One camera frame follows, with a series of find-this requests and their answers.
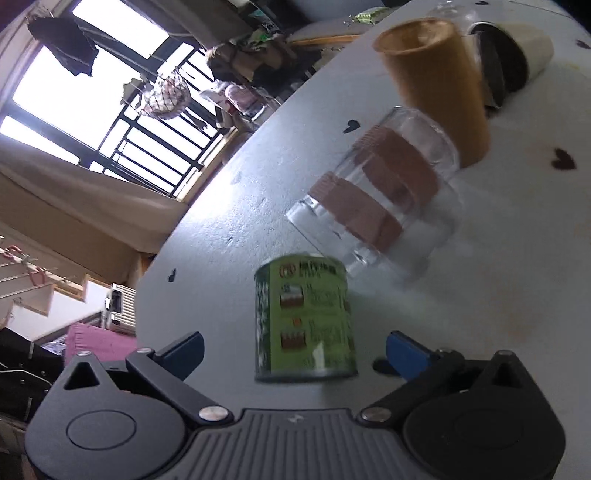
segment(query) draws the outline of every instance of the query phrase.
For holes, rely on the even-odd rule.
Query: green can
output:
[[[333,258],[286,255],[257,270],[256,380],[357,374],[347,273]]]

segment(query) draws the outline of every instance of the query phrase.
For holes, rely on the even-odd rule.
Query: metal screw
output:
[[[383,423],[391,416],[392,412],[383,407],[370,407],[361,412],[361,418],[372,423]]]
[[[206,421],[222,421],[225,420],[228,415],[230,415],[230,412],[220,406],[205,407],[199,410],[199,417]]]

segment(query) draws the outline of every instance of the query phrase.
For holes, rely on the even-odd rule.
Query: wooden cup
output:
[[[481,160],[490,135],[480,78],[453,23],[437,18],[403,23],[382,33],[374,50],[406,105],[435,120],[452,139],[460,165]]]

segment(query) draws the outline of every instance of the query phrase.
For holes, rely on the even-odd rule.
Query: ribbed gray panel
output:
[[[201,432],[163,480],[428,480],[399,438],[347,410],[247,410]]]

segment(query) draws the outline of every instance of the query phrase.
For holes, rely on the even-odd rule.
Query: white table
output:
[[[465,219],[431,257],[426,276],[406,291],[350,283],[360,375],[324,384],[254,381],[254,272],[269,258],[311,251],[285,212],[399,104],[371,49],[374,38],[436,4],[414,0],[351,44],[212,181],[139,284],[139,341],[161,348],[201,331],[205,360],[187,382],[236,414],[245,407],[358,411],[399,384],[371,370],[394,329],[467,358],[512,349],[566,430],[567,453],[556,478],[589,478],[591,50],[576,41],[591,44],[591,37],[566,14],[505,4],[509,20],[551,35],[556,56],[490,120],[486,158],[454,178]],[[487,7],[475,8],[485,20],[498,20],[487,17]],[[345,135],[350,119],[362,128]],[[557,147],[572,155],[577,170],[552,168]]]

